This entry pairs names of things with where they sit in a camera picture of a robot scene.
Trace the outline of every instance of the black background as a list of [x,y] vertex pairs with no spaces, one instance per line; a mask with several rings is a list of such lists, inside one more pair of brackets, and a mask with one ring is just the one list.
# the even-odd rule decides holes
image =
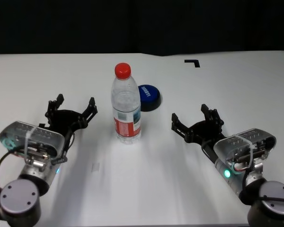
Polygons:
[[0,53],[284,50],[284,0],[0,0]]

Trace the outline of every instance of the red label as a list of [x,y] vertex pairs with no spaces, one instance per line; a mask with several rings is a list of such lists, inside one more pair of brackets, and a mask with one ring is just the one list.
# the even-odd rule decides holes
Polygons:
[[133,122],[129,123],[120,122],[116,118],[114,118],[114,120],[115,120],[115,129],[119,135],[124,137],[132,137],[139,134],[141,127],[139,127],[137,130],[134,131]]

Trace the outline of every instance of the water bottle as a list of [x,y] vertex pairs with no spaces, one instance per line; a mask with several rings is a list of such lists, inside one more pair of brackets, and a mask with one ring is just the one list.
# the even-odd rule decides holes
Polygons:
[[117,137],[132,144],[141,137],[141,101],[138,86],[127,63],[117,64],[111,90]]

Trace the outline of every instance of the white table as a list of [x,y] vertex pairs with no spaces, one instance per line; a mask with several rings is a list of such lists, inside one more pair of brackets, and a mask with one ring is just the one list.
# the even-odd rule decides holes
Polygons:
[[[198,59],[201,67],[184,59]],[[155,85],[163,96],[157,110],[142,113],[135,145],[114,137],[110,88],[114,67],[123,61],[138,84]],[[170,129],[172,113],[189,126],[203,120],[202,103],[218,110],[224,135],[254,127],[275,135],[264,176],[284,183],[284,52],[0,55],[0,132],[16,120],[45,123],[47,102],[59,93],[61,108],[78,112],[93,96],[98,114],[76,133],[69,161],[41,197],[38,227],[247,223],[249,207],[200,146]],[[5,152],[0,144],[0,157]],[[1,185],[16,179],[23,165],[8,157]]]

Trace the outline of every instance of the blue button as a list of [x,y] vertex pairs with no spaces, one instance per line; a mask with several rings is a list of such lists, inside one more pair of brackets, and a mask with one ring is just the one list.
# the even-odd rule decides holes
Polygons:
[[152,85],[139,86],[141,102],[153,102],[158,98],[158,89]]
[[140,85],[141,111],[148,112],[157,109],[161,104],[160,91],[152,85]]

